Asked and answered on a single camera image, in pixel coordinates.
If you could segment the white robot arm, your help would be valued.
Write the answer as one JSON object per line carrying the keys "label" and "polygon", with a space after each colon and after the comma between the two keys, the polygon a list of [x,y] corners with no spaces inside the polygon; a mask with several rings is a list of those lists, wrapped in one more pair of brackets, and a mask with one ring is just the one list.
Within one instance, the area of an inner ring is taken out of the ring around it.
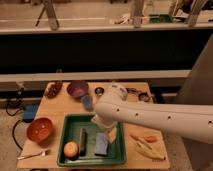
{"label": "white robot arm", "polygon": [[96,124],[111,130],[118,122],[130,123],[213,144],[212,105],[153,104],[126,98],[126,88],[111,83],[94,106]]}

